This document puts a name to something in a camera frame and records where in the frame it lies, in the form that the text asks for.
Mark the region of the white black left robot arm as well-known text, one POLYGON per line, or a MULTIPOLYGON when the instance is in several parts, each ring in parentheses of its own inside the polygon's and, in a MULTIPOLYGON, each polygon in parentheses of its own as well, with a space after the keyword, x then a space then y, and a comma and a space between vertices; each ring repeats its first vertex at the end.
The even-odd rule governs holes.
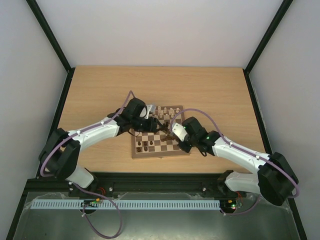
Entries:
POLYGON ((161 124, 152 116, 155 110, 154 104, 147 105, 134 97, 99 122, 76 130, 54 130, 39 155, 40 175, 66 180, 83 189, 88 188, 95 177, 78 164, 80 153, 94 144, 130 130, 156 133, 161 124))

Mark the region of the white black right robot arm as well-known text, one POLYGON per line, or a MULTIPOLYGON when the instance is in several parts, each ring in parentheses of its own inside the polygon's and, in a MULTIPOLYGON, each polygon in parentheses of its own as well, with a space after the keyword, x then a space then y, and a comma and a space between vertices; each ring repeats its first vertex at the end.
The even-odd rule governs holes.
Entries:
POLYGON ((287 159, 278 152, 273 154, 254 151, 231 141, 218 131, 206 131, 195 117, 171 125, 178 139, 178 147, 186 153, 197 148, 202 156, 212 155, 232 161, 248 173, 227 171, 218 183, 218 191, 229 196, 242 191, 262 195, 269 203, 281 206, 292 196, 299 183, 287 159))

